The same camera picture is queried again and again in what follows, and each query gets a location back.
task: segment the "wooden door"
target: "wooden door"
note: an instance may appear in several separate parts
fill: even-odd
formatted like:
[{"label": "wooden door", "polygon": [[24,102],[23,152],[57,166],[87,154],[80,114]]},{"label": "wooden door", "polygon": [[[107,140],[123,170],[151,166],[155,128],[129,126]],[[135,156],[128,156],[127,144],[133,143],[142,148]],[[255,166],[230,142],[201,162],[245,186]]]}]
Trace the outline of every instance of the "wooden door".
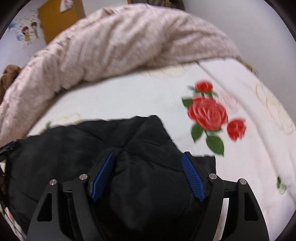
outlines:
[{"label": "wooden door", "polygon": [[78,20],[74,4],[70,10],[60,12],[60,3],[61,0],[49,0],[39,8],[39,17],[47,44]]}]

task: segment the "textured blue pad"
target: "textured blue pad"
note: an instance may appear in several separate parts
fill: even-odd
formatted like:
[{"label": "textured blue pad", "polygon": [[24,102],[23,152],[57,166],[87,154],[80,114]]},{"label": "textured blue pad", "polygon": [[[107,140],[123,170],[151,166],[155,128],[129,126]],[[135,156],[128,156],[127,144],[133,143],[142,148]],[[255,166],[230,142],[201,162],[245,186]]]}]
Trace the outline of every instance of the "textured blue pad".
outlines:
[{"label": "textured blue pad", "polygon": [[181,163],[194,196],[198,198],[201,202],[204,202],[206,198],[204,192],[204,184],[200,176],[198,175],[197,171],[195,170],[193,164],[191,163],[190,159],[185,153],[182,155]]},{"label": "textured blue pad", "polygon": [[103,191],[106,187],[107,181],[113,170],[114,164],[115,164],[115,157],[111,153],[108,156],[107,160],[105,161],[105,164],[103,165],[101,171],[99,172],[96,180],[94,181],[93,194],[91,195],[92,200],[96,201],[98,198],[102,196]]}]

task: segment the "cartoon couple decal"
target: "cartoon couple decal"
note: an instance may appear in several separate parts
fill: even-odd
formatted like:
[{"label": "cartoon couple decal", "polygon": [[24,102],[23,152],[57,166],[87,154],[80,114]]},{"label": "cartoon couple decal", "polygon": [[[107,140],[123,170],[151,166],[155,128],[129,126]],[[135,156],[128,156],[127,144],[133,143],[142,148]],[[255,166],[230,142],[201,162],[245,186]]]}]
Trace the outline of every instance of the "cartoon couple decal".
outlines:
[{"label": "cartoon couple decal", "polygon": [[[39,39],[38,36],[38,31],[37,31],[37,23],[33,22],[31,23],[31,27],[33,29],[33,32],[36,35],[36,38]],[[29,27],[25,26],[22,28],[22,33],[24,34],[25,38],[24,40],[27,42],[27,44],[31,44],[31,37],[30,37],[30,33],[29,33]]]}]

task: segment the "brown plush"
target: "brown plush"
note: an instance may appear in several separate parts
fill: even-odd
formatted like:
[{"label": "brown plush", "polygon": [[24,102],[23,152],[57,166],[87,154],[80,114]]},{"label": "brown plush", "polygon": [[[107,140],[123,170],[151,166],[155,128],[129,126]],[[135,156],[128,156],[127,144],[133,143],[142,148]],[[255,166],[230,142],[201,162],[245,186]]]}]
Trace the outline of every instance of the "brown plush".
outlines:
[{"label": "brown plush", "polygon": [[3,101],[6,90],[13,83],[21,70],[22,69],[17,65],[10,64],[6,66],[0,79],[0,104]]}]

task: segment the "small red flower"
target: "small red flower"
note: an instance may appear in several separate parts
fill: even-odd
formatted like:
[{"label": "small red flower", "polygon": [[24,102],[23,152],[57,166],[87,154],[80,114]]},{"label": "small red flower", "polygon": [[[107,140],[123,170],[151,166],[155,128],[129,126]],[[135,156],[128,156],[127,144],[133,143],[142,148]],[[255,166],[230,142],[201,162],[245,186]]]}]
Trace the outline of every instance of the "small red flower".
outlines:
[{"label": "small red flower", "polygon": [[213,90],[213,85],[208,81],[200,81],[195,83],[195,88],[200,92],[210,92]]},{"label": "small red flower", "polygon": [[187,113],[206,131],[216,131],[228,120],[225,108],[212,98],[193,98]]},{"label": "small red flower", "polygon": [[245,119],[233,119],[227,126],[227,133],[232,141],[242,139],[246,132]]}]

